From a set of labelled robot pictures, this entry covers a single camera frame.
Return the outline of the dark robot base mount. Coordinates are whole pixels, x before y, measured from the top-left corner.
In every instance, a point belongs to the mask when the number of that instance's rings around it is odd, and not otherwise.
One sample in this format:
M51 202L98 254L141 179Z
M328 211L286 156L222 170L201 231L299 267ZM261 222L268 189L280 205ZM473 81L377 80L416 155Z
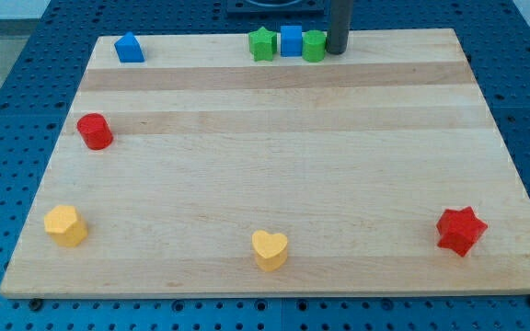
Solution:
M226 0L228 16L242 14L320 14L325 0Z

